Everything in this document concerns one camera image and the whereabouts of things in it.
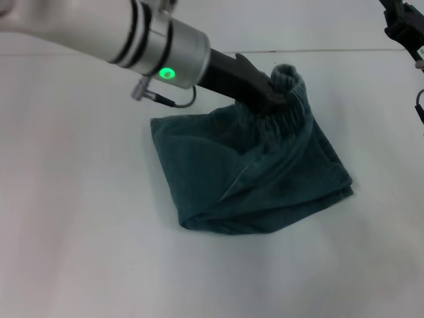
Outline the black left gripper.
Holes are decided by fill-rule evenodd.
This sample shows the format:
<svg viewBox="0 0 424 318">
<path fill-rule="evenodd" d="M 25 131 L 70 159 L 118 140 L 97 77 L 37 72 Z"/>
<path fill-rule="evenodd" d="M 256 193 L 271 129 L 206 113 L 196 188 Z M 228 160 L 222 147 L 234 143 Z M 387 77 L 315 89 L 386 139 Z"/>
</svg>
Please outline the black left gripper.
<svg viewBox="0 0 424 318">
<path fill-rule="evenodd" d="M 197 85 L 259 110 L 259 117 L 275 113 L 277 104 L 288 102 L 285 93 L 276 90 L 271 77 L 239 53 L 232 58 L 212 49 L 205 74 Z"/>
</svg>

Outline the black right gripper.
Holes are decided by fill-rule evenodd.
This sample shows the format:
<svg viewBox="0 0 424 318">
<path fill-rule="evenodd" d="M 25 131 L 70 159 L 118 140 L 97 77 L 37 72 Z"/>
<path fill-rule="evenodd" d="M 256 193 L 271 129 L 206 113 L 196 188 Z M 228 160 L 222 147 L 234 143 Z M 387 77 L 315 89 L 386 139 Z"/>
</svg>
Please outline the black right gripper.
<svg viewBox="0 0 424 318">
<path fill-rule="evenodd" d="M 380 0 L 386 28 L 384 32 L 402 45 L 417 62 L 423 60 L 423 14 L 401 0 Z"/>
</svg>

